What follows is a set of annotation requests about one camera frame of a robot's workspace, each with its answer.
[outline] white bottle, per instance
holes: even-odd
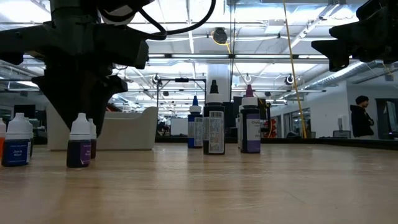
[[[24,166],[30,161],[31,127],[23,113],[16,113],[8,123],[1,165]]]

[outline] person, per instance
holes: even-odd
[[[359,96],[355,99],[356,105],[351,105],[351,124],[353,126],[353,135],[358,139],[372,139],[374,135],[371,126],[374,125],[373,119],[366,112],[369,106],[367,96]]]

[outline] bottle cap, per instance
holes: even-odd
[[[0,137],[4,137],[6,134],[6,130],[7,126],[6,124],[4,124],[4,122],[2,121],[2,118],[0,118]]]
[[[197,96],[193,97],[192,106],[189,107],[189,112],[191,112],[191,113],[200,113],[201,112],[201,107],[198,105]]]
[[[69,135],[70,140],[90,140],[90,124],[85,113],[79,113],[77,119],[72,123]]]
[[[7,138],[8,139],[30,139],[32,130],[25,120],[23,113],[16,113],[12,121],[8,122]]]
[[[91,139],[97,139],[97,127],[94,124],[93,118],[88,119],[90,124]]]
[[[242,99],[242,106],[258,106],[258,99],[253,97],[253,90],[250,84],[246,88],[246,96]]]
[[[206,95],[206,103],[222,103],[221,95],[218,93],[217,81],[212,80],[210,93]]]

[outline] bottle label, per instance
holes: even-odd
[[[239,148],[241,149],[242,146],[242,141],[243,141],[243,122],[242,122],[242,118],[243,118],[243,114],[239,114],[239,139],[238,139],[238,144],[239,144]]]
[[[224,152],[224,112],[209,111],[205,120],[203,140],[209,141],[209,153]]]
[[[91,159],[91,141],[80,143],[80,162],[82,165],[90,164]]]
[[[29,140],[6,140],[3,156],[7,158],[8,164],[25,164],[30,158]]]
[[[247,114],[246,119],[248,152],[259,152],[261,148],[260,114]]]
[[[203,118],[195,118],[193,138],[195,147],[203,146]]]

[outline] yellow cable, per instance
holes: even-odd
[[[285,19],[286,19],[286,31],[287,31],[287,41],[289,42],[289,52],[290,52],[290,62],[292,64],[292,73],[293,73],[293,79],[294,79],[294,89],[296,91],[296,96],[297,96],[297,102],[298,102],[298,108],[300,110],[300,117],[301,117],[301,125],[303,129],[303,135],[304,138],[307,138],[307,132],[305,130],[305,122],[304,122],[304,115],[303,115],[303,109],[301,107],[301,101],[300,101],[300,95],[299,95],[299,90],[297,89],[297,80],[296,80],[296,72],[294,70],[294,63],[293,63],[293,52],[292,52],[292,43],[290,41],[290,32],[289,32],[289,23],[287,21],[287,11],[286,11],[286,0],[283,0],[284,3],[284,11],[285,11]]]
[[[222,46],[225,45],[226,48],[228,49],[228,53],[231,54],[231,48],[229,47],[230,43],[225,43],[225,44],[219,44],[219,43],[217,43],[217,42],[214,40],[213,34],[214,34],[214,31],[211,32],[211,39],[213,40],[213,42],[216,43],[216,44],[218,44],[218,45],[222,45]],[[240,74],[242,80],[244,81],[244,83],[246,84],[246,87],[247,87],[247,86],[248,86],[248,83],[246,82],[246,80],[245,80],[244,77],[242,76],[242,73],[239,71],[239,69],[238,69],[238,67],[236,66],[235,63],[233,64],[233,66],[236,67],[237,71],[239,72],[239,74]],[[267,111],[267,105],[265,105],[265,104],[262,102],[261,98],[259,98],[259,97],[257,96],[256,92],[253,92],[253,93],[254,93],[254,96],[256,96],[256,97],[260,100],[260,103],[261,103],[262,105],[264,105],[265,111]],[[267,138],[269,138],[269,137],[271,136],[271,133],[272,133],[272,120],[271,120],[271,118],[270,118],[270,120],[268,121],[268,126],[270,127],[270,130],[269,130],[269,134],[268,134],[268,137],[267,137]]]

